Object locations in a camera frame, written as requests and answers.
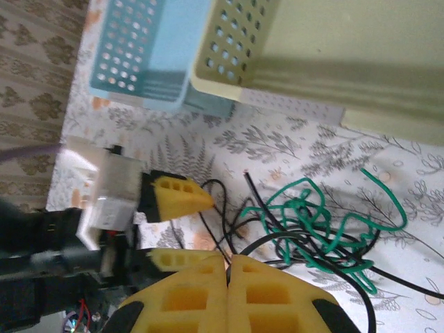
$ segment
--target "beige plastic basket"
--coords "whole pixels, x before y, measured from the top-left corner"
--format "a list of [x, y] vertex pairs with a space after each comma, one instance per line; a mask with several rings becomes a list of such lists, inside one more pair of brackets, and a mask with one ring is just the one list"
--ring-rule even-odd
[[444, 125], [444, 0], [215, 0], [191, 81], [236, 101], [267, 92], [425, 119], [435, 136]]

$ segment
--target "black wire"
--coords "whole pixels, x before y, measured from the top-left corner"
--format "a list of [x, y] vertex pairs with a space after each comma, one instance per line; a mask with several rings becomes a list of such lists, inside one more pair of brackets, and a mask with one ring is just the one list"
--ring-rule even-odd
[[[210, 179], [207, 180], [206, 182], [204, 182], [200, 187], [205, 187], [208, 184], [211, 183], [216, 183], [218, 184], [223, 191], [223, 203], [222, 203], [222, 211], [221, 211], [221, 217], [222, 217], [222, 232], [223, 232], [223, 236], [228, 239], [228, 233], [227, 233], [227, 204], [228, 204], [228, 195], [227, 195], [227, 188], [225, 187], [225, 185], [219, 180], [219, 179]], [[216, 237], [214, 237], [214, 235], [212, 234], [214, 243], [217, 242]], [[228, 246], [230, 247], [230, 251], [233, 255], [237, 254], [236, 248], [233, 246], [232, 242], [228, 242]]]
[[185, 246], [183, 245], [183, 243], [182, 243], [182, 239], [180, 239], [178, 233], [176, 232], [176, 229], [174, 228], [173, 220], [169, 220], [169, 225], [171, 226], [171, 230], [172, 230], [172, 232], [173, 232], [173, 236], [174, 236], [174, 238], [176, 239], [176, 241], [178, 242], [179, 247], [180, 247], [181, 249], [184, 249]]
[[244, 177], [247, 181], [248, 187], [250, 187], [251, 193], [255, 197], [255, 200], [257, 201], [257, 204], [259, 207], [262, 208], [264, 211], [266, 217], [281, 231], [285, 231], [285, 228], [282, 227], [282, 225], [279, 223], [279, 221], [275, 218], [275, 216], [270, 212], [270, 210], [265, 205], [264, 201], [262, 201], [261, 196], [259, 195], [259, 192], [256, 189], [255, 184], [253, 183], [253, 180], [250, 177], [250, 174], [248, 172], [244, 173]]
[[401, 279], [398, 276], [394, 276], [394, 275], [392, 275], [390, 273], [387, 273], [386, 271], [383, 271], [382, 269], [379, 269], [379, 268], [374, 267], [374, 266], [370, 267], [369, 269], [371, 271], [381, 275], [381, 276], [384, 276], [385, 278], [388, 278], [388, 279], [390, 279], [390, 280], [392, 280], [394, 282], [402, 284], [403, 286], [405, 286], [407, 288], [413, 289], [415, 291], [419, 291], [420, 293], [424, 293], [426, 295], [433, 296], [435, 298], [439, 298], [440, 300], [444, 300], [444, 294], [442, 294], [442, 293], [437, 293], [435, 291], [432, 291], [432, 290], [429, 290], [429, 289], [426, 289], [426, 288], [422, 288], [422, 287], [418, 286], [417, 284], [413, 284], [413, 283], [411, 283], [409, 281], [403, 280], [403, 279]]
[[[279, 238], [290, 238], [293, 239], [293, 241], [295, 243], [297, 243], [297, 245], [303, 249], [305, 252], [311, 254], [313, 256], [313, 252], [307, 248], [305, 245], [300, 243], [300, 235], [294, 233], [294, 232], [289, 232], [289, 231], [283, 231], [283, 232], [275, 232], [273, 234], [268, 234], [262, 238], [259, 238], [258, 240], [252, 242], [249, 246], [247, 246], [246, 248], [244, 248], [241, 251], [241, 255], [249, 255], [251, 254], [254, 250], [256, 250], [259, 246], [267, 243], [268, 241], [274, 240], [274, 239], [279, 239]], [[362, 297], [362, 300], [364, 302], [364, 305], [366, 306], [366, 310], [367, 310], [367, 317], [368, 317], [368, 333], [376, 333], [376, 315], [375, 315], [375, 310], [373, 309], [373, 305], [372, 302], [370, 301], [370, 298], [368, 297], [368, 294], [362, 289], [361, 286], [359, 286], [359, 284], [354, 281], [351, 277], [349, 277], [347, 274], [342, 273], [339, 269], [337, 269], [335, 267], [335, 265], [333, 265], [333, 263], [325, 261], [325, 260], [319, 260], [319, 259], [314, 259], [316, 261], [317, 264], [319, 264], [320, 266], [323, 266], [326, 269], [331, 270], [331, 272], [335, 273], [336, 275], [338, 275], [340, 278], [344, 279], [346, 282], [348, 282], [349, 284], [351, 284], [351, 286], [356, 289], [356, 291], [359, 293], [359, 295]]]

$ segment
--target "green wire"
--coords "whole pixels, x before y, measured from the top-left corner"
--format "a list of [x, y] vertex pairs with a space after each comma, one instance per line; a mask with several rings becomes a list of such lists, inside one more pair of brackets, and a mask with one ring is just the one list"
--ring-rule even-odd
[[[361, 172], [370, 178], [376, 185], [378, 185], [381, 189], [384, 190], [384, 192], [388, 195], [388, 197], [392, 200], [393, 204], [398, 209], [401, 218], [402, 223], [399, 226], [385, 226], [380, 225], [374, 221], [371, 220], [371, 216], [362, 216], [355, 212], [349, 212], [347, 213], [341, 220], [340, 226], [336, 233], [334, 234], [334, 237], [330, 239], [331, 233], [331, 220], [332, 215], [331, 213], [325, 208], [325, 196], [321, 189], [311, 180], [310, 178], [301, 178], [295, 182], [292, 182], [288, 184], [287, 186], [281, 188], [279, 191], [274, 193], [265, 203], [268, 210], [274, 211], [279, 210], [280, 215], [282, 217], [280, 223], [284, 226], [284, 228], [288, 228], [288, 221], [285, 211], [287, 209], [291, 209], [293, 213], [296, 215], [297, 221], [303, 224], [303, 228], [306, 229], [316, 240], [318, 240], [321, 243], [321, 251], [324, 255], [328, 255], [329, 253], [333, 253], [338, 258], [331, 258], [332, 261], [339, 262], [341, 252], [338, 251], [336, 248], [338, 246], [341, 246], [343, 248], [349, 248], [352, 252], [356, 252], [359, 249], [365, 248], [367, 246], [368, 242], [371, 242], [375, 238], [375, 231], [381, 230], [381, 231], [388, 231], [388, 232], [394, 232], [399, 231], [405, 228], [407, 225], [407, 215], [405, 214], [404, 209], [402, 208], [401, 204], [397, 200], [397, 198], [393, 195], [393, 192], [384, 185], [381, 181], [379, 181], [377, 178], [375, 178], [373, 175], [371, 175], [367, 170], [361, 169]], [[304, 182], [308, 182], [312, 189], [319, 195], [320, 203], [319, 205], [312, 203], [311, 201], [308, 201], [308, 198], [312, 194], [311, 189], [303, 189], [299, 195], [299, 197], [292, 198], [286, 202], [284, 202], [283, 205], [272, 205], [271, 203], [282, 195], [283, 192], [286, 190], [295, 187], [299, 184], [302, 184]], [[315, 213], [310, 217], [308, 215], [308, 209], [312, 208], [315, 209]], [[262, 222], [262, 226], [265, 229], [265, 232], [267, 234], [270, 234], [271, 232], [277, 232], [279, 231], [277, 228], [269, 228], [269, 226], [266, 223], [266, 215], [265, 212], [260, 207], [246, 207], [243, 212], [241, 213], [241, 216], [244, 217], [249, 212], [257, 212], [260, 214], [260, 220]], [[320, 216], [322, 215], [323, 221], [318, 221]], [[350, 219], [355, 219], [358, 221], [361, 221], [365, 223], [368, 226], [367, 232], [362, 232], [359, 235], [359, 241], [341, 241], [341, 238], [345, 232], [345, 227], [347, 225], [347, 222]], [[317, 231], [315, 231], [314, 228], [322, 228], [325, 235], [320, 235]], [[277, 245], [278, 241], [273, 240], [273, 243]], [[324, 268], [318, 262], [307, 252], [299, 248], [299, 246], [292, 241], [291, 239], [285, 239], [284, 240], [285, 247], [284, 249], [280, 249], [280, 253], [282, 254], [284, 258], [284, 262], [288, 265], [291, 264], [291, 251], [290, 251], [290, 244], [293, 244], [296, 249], [299, 251], [299, 253], [304, 257], [304, 259], [307, 261], [306, 266], [309, 268], [317, 268], [321, 271], [324, 271], [326, 273], [332, 273], [329, 269]], [[341, 271], [346, 274], [350, 274], [350, 276], [356, 280], [356, 282], [368, 293], [370, 294], [376, 294], [377, 289], [375, 285], [372, 283], [368, 277], [365, 276], [364, 270], [367, 268], [370, 268], [374, 263], [371, 260], [363, 259], [359, 262], [358, 265], [356, 265], [356, 261], [353, 260], [353, 258], [348, 258], [347, 262], [341, 263]]]

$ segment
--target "plastic basket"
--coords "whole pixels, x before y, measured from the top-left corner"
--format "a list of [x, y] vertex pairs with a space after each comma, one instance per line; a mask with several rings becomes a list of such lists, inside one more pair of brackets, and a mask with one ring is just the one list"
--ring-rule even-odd
[[210, 0], [110, 0], [90, 81], [104, 99], [217, 116], [232, 101], [197, 92], [189, 75]]
[[440, 1], [216, 0], [191, 81], [444, 121], [443, 17]]

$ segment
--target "floral tablecloth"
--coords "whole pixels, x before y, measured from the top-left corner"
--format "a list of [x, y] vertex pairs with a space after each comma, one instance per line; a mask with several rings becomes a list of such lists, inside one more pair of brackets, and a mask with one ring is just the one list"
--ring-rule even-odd
[[[359, 172], [366, 167], [393, 190], [409, 217], [405, 231], [383, 233], [367, 257], [381, 269], [444, 292], [444, 147], [323, 126], [247, 105], [235, 105], [228, 119], [219, 119], [132, 108], [90, 96], [89, 73], [105, 7], [104, 0], [92, 0], [89, 5], [63, 137], [84, 137], [102, 147], [120, 144], [124, 155], [145, 161], [147, 169], [180, 173], [197, 182], [218, 178], [228, 188], [231, 215], [249, 195], [243, 177], [248, 170], [263, 196], [309, 176], [324, 191], [336, 220], [358, 211], [370, 213], [381, 223], [399, 223], [389, 198]], [[301, 107], [322, 105], [301, 101]], [[47, 207], [82, 207], [88, 193], [89, 184], [56, 165]], [[218, 216], [211, 212], [206, 216], [220, 236]], [[137, 215], [137, 221], [143, 247], [178, 247], [169, 223], [147, 224], [143, 214]], [[259, 224], [250, 224], [241, 233], [254, 240], [264, 234]], [[178, 219], [173, 225], [187, 248], [213, 249], [214, 242], [197, 215]], [[246, 244], [239, 240], [237, 248]], [[266, 244], [255, 257], [265, 260], [273, 253], [271, 244]], [[350, 285], [304, 266], [293, 266], [289, 273], [333, 293], [366, 331], [365, 308]], [[371, 296], [378, 332], [444, 332], [443, 301], [378, 275], [369, 276], [378, 288]]]

